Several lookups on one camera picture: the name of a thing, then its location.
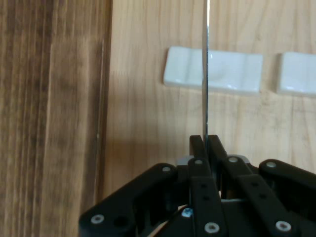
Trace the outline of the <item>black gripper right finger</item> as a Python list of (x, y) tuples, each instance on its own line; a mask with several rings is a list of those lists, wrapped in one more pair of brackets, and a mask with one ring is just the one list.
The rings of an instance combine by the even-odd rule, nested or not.
[(254, 167), (228, 155), (217, 135), (208, 136), (208, 158), (221, 197), (232, 209), (229, 228), (245, 236), (314, 237), (316, 235), (316, 175), (277, 159)]

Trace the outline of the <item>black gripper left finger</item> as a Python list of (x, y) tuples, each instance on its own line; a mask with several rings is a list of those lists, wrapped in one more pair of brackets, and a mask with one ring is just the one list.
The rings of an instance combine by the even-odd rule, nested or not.
[(219, 197), (219, 162), (227, 156), (219, 137), (190, 137), (186, 165), (159, 163), (95, 205), (79, 219), (82, 237), (144, 237), (168, 221), (171, 235), (225, 237)]

